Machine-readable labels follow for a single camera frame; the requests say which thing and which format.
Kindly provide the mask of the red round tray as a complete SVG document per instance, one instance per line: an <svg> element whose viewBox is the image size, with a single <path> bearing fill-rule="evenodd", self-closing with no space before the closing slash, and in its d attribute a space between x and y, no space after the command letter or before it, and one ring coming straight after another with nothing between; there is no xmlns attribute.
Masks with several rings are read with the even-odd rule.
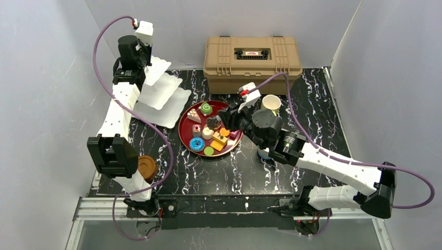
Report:
<svg viewBox="0 0 442 250"><path fill-rule="evenodd" d="M180 119L178 131L187 149L200 156L218 157L232 151L240 142L243 133L225 128L222 122L211 129L207 119L228 107L220 101L204 101L191 106Z"/></svg>

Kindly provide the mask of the white three-tier dessert stand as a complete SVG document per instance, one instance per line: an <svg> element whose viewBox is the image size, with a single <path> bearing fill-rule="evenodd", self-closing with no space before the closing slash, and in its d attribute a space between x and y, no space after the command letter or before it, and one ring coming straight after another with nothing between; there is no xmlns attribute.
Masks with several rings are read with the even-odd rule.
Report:
<svg viewBox="0 0 442 250"><path fill-rule="evenodd" d="M152 56L151 63L145 68L145 81L133 111L152 124L172 129L191 91L180 87L183 79L167 73L170 62Z"/></svg>

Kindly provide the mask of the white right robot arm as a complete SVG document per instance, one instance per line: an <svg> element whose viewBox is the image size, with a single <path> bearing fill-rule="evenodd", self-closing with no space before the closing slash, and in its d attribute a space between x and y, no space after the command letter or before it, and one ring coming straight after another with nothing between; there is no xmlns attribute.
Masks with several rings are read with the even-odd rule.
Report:
<svg viewBox="0 0 442 250"><path fill-rule="evenodd" d="M391 217L396 189L396 171L384 163L362 167L359 162L337 160L337 155L307 142L305 136L285 130L281 118L269 110L252 111L243 104L230 104L217 112L217 119L230 131L241 131L258 148L281 164L313 170L342 183L343 186L304 186L280 208L281 213L299 214L329 208L361 209L381 218Z"/></svg>

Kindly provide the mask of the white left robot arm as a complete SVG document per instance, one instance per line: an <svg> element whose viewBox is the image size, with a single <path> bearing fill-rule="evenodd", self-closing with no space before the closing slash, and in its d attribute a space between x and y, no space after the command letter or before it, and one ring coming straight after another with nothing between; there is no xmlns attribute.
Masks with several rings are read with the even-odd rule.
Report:
<svg viewBox="0 0 442 250"><path fill-rule="evenodd" d="M97 135L88 138L87 148L98 173L119 183L132 201L146 202L152 191L138 170L139 156L128 142L128 135L131 111L141 93L150 51L134 35L120 37L118 50L111 102Z"/></svg>

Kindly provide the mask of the pink cake with cherry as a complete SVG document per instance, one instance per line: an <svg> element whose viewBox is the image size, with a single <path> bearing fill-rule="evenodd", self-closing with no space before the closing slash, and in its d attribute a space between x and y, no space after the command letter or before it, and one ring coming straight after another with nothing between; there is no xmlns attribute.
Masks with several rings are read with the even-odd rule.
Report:
<svg viewBox="0 0 442 250"><path fill-rule="evenodd" d="M232 140L234 140L234 139L238 136L239 132L240 132L239 130L231 131L230 134L229 134L229 137L230 137Z"/></svg>

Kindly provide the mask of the orange round cookie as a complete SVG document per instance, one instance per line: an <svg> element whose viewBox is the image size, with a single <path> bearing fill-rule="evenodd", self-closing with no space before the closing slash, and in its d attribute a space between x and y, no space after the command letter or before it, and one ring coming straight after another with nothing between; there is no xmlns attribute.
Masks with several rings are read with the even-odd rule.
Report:
<svg viewBox="0 0 442 250"><path fill-rule="evenodd" d="M226 138L230 136L230 131L225 128L220 128L219 133Z"/></svg>

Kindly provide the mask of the white round cream puff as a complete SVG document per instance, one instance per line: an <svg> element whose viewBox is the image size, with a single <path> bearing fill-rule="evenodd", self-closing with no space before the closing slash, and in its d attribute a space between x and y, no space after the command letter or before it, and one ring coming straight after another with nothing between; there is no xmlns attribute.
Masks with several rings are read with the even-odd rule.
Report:
<svg viewBox="0 0 442 250"><path fill-rule="evenodd" d="M209 127L204 127L201 136L204 140L211 140L214 135L214 130L210 129Z"/></svg>

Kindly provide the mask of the orange square cake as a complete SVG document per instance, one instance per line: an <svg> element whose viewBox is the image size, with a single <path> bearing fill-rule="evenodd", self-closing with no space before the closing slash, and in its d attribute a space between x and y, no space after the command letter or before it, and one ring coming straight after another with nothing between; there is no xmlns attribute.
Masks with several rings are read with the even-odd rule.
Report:
<svg viewBox="0 0 442 250"><path fill-rule="evenodd" d="M210 147L212 147L215 151L221 152L225 146L222 143L213 140L210 144Z"/></svg>

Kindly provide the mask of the green swirl roll cake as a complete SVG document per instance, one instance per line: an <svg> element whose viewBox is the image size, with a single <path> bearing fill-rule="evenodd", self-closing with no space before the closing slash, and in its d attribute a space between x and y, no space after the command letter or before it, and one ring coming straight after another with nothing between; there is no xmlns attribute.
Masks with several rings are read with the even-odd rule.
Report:
<svg viewBox="0 0 442 250"><path fill-rule="evenodd" d="M199 107L200 112L203 116L207 117L212 114L213 108L208 102L203 102Z"/></svg>

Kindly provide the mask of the pale green ceramic mug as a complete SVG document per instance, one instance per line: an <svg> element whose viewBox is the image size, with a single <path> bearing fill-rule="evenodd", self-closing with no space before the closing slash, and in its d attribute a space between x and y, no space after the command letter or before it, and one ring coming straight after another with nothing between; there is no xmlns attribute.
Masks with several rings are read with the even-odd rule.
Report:
<svg viewBox="0 0 442 250"><path fill-rule="evenodd" d="M275 116L278 116L281 107L281 100L276 95L265 95L262 98L261 110L270 110Z"/></svg>

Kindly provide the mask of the green round macaron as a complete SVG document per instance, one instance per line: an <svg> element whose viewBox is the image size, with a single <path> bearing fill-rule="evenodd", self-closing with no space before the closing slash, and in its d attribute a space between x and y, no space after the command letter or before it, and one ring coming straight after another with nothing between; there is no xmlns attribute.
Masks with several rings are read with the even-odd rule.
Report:
<svg viewBox="0 0 442 250"><path fill-rule="evenodd" d="M205 156L213 156L215 153L215 150L211 146L207 146L204 148L203 153Z"/></svg>

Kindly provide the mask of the white mug blue base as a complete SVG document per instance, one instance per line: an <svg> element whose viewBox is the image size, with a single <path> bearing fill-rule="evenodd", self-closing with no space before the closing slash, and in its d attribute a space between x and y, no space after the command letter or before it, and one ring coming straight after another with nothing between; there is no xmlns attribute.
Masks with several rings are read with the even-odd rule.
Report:
<svg viewBox="0 0 442 250"><path fill-rule="evenodd" d="M269 148L258 149L257 153L264 160L272 160L272 157L269 155Z"/></svg>

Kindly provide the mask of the blue sprinkled donut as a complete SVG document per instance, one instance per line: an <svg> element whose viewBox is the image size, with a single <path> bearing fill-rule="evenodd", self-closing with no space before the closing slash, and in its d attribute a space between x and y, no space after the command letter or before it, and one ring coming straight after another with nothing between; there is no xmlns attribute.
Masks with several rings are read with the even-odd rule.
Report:
<svg viewBox="0 0 442 250"><path fill-rule="evenodd" d="M193 137L189 142L190 150L200 152L205 148L205 140L201 137Z"/></svg>

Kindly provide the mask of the brown wooden coaster stack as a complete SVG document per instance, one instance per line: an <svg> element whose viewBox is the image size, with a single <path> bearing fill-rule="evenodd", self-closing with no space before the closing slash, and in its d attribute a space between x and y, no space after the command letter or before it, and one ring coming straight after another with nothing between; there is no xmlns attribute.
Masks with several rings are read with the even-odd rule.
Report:
<svg viewBox="0 0 442 250"><path fill-rule="evenodd" d="M158 174L156 161L147 155L138 157L138 171L147 183L152 183Z"/></svg>

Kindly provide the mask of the black base frame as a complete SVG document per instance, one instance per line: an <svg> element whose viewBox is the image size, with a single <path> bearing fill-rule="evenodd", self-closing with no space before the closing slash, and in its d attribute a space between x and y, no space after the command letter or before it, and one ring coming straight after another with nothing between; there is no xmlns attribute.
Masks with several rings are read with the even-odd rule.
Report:
<svg viewBox="0 0 442 250"><path fill-rule="evenodd" d="M74 215L78 220L160 223L163 230L185 228L295 228L299 221L325 220L332 213L292 212L289 195L160 195L145 212L123 198L82 198Z"/></svg>

